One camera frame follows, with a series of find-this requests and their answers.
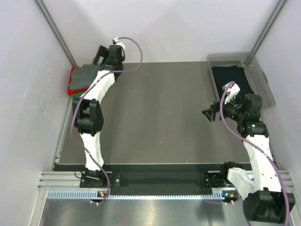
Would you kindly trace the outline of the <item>grey t shirt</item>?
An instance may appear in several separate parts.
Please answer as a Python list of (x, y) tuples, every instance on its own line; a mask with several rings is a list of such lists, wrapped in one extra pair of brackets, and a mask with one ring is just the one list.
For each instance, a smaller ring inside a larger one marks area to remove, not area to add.
[(71, 72), (71, 82), (69, 88), (72, 91), (87, 89), (97, 76), (100, 65), (88, 64), (75, 68)]

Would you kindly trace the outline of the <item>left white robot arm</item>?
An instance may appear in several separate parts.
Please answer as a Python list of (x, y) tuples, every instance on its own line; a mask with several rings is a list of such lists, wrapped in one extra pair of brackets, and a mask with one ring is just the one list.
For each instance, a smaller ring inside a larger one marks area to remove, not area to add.
[(96, 66), (96, 77), (87, 94), (82, 95), (84, 98), (73, 124), (80, 134), (83, 146), (89, 151), (86, 153), (85, 171), (81, 176), (82, 188), (107, 186), (107, 176), (100, 169), (104, 165), (100, 144), (104, 119), (100, 103), (123, 70), (124, 48), (117, 44), (108, 48), (100, 46), (93, 64), (96, 64), (100, 57), (103, 57), (103, 61)]

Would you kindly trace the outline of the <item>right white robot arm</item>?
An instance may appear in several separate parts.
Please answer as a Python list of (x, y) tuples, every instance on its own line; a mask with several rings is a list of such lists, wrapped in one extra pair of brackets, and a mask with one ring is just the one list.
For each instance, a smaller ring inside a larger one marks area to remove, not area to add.
[(211, 121), (217, 112), (221, 120), (237, 123), (237, 131), (229, 131), (243, 142), (249, 156), (253, 178), (249, 178), (240, 164), (227, 162), (222, 167), (220, 182), (233, 185), (243, 200), (244, 216), (248, 221), (289, 224), (289, 216), (295, 205), (295, 196), (285, 188), (280, 172), (269, 148), (269, 133), (261, 121), (262, 98), (255, 94), (225, 92), (220, 101), (213, 102), (202, 113)]

